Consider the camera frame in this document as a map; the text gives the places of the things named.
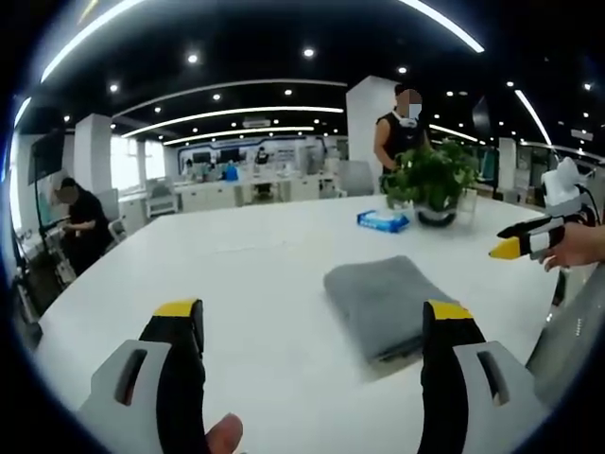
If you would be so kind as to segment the person's right hand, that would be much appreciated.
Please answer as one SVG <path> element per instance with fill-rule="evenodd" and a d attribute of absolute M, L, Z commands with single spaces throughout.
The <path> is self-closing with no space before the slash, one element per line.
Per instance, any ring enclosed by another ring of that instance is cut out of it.
<path fill-rule="evenodd" d="M 544 270 L 591 265 L 604 261 L 604 226 L 566 223 L 563 240 L 546 251 L 541 262 Z"/>

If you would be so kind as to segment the person's left hand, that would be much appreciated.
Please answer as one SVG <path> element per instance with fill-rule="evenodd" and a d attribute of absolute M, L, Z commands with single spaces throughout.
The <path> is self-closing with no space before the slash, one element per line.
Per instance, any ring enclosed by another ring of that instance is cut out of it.
<path fill-rule="evenodd" d="M 205 436 L 212 454 L 233 454 L 243 436 L 242 421 L 237 415 L 228 413 Z"/>

